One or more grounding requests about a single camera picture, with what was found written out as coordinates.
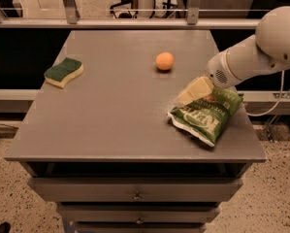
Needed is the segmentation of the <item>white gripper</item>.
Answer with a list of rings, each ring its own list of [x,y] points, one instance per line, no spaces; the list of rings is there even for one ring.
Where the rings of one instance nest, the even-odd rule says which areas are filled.
[[[241,81],[231,72],[227,61],[228,51],[222,51],[214,56],[207,64],[206,75],[192,81],[178,96],[179,107],[190,104],[203,98],[213,91],[213,84],[219,88],[228,88],[239,84]]]

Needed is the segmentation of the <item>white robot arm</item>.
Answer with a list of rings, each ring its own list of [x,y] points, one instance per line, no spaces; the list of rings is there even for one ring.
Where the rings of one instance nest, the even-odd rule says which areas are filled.
[[[257,76],[290,69],[290,6],[266,13],[255,33],[221,51],[206,66],[206,73],[194,79],[176,98],[183,107],[213,92]]]

